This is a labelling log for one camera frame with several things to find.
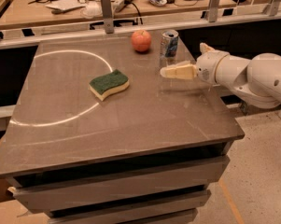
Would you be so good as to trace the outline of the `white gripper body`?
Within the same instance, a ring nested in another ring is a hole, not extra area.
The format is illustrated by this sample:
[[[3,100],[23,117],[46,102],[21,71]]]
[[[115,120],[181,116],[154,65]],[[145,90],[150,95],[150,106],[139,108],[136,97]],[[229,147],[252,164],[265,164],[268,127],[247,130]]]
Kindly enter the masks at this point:
[[[204,82],[215,85],[216,70],[223,58],[229,55],[229,52],[221,50],[207,51],[197,58],[196,68],[198,78]]]

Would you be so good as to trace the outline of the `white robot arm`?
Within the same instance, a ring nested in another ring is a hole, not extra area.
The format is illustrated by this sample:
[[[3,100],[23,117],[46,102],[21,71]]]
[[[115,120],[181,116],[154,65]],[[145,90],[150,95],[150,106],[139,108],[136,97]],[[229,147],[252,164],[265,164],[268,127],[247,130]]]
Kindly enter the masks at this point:
[[[220,85],[246,103],[270,109],[281,104],[281,56],[262,53],[249,60],[200,44],[196,64],[189,61],[161,69],[166,78],[194,79]]]

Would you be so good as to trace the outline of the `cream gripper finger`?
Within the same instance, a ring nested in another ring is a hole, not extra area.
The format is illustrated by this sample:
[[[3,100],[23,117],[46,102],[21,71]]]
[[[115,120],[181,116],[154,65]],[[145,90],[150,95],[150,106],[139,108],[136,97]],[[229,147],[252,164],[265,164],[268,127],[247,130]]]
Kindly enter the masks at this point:
[[[214,51],[215,49],[208,46],[206,43],[201,43],[200,44],[200,52],[202,54],[205,54],[206,52],[209,52],[209,51]]]
[[[160,74],[165,78],[194,79],[197,77],[197,69],[190,61],[184,61],[163,67]]]

